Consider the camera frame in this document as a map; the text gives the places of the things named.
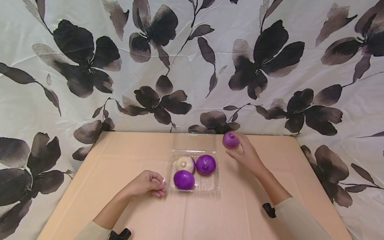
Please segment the clear plastic container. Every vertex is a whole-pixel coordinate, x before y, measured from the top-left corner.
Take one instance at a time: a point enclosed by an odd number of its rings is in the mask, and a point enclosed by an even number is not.
[[[195,161],[201,155],[208,154],[216,161],[216,170],[209,176],[204,176],[195,171],[195,187],[191,190],[180,190],[175,186],[173,176],[176,173],[176,161],[182,156],[192,157]],[[167,166],[167,189],[170,191],[220,193],[219,162],[216,158],[215,131],[207,130],[206,133],[176,133],[172,145],[171,155]]]

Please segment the floral fabric backdrop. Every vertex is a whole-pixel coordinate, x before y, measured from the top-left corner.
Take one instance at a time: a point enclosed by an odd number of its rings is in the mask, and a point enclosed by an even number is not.
[[[35,239],[102,131],[295,136],[384,239],[384,0],[3,0],[0,239]]]

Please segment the container lid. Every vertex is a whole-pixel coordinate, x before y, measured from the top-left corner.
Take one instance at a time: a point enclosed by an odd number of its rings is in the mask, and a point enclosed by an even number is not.
[[[178,127],[175,134],[172,152],[209,152],[216,153],[215,131],[207,129],[203,133],[188,132]]]

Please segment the table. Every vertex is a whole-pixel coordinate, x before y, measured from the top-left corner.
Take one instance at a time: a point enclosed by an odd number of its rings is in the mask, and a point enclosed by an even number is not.
[[[261,160],[337,240],[350,236],[298,143],[288,136],[248,136]],[[73,239],[108,201],[143,170],[165,177],[174,134],[103,132],[45,225],[39,240]],[[114,227],[130,240],[290,240],[262,209],[269,198],[259,182],[225,153],[217,138],[220,194],[171,192],[134,200]]]

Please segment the sleeve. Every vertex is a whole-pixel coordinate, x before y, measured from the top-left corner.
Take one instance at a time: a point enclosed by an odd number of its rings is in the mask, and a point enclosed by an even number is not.
[[[287,226],[296,240],[331,240],[316,219],[293,197],[275,206],[276,217]]]
[[[96,223],[89,222],[74,240],[108,240],[111,230],[105,229]]]

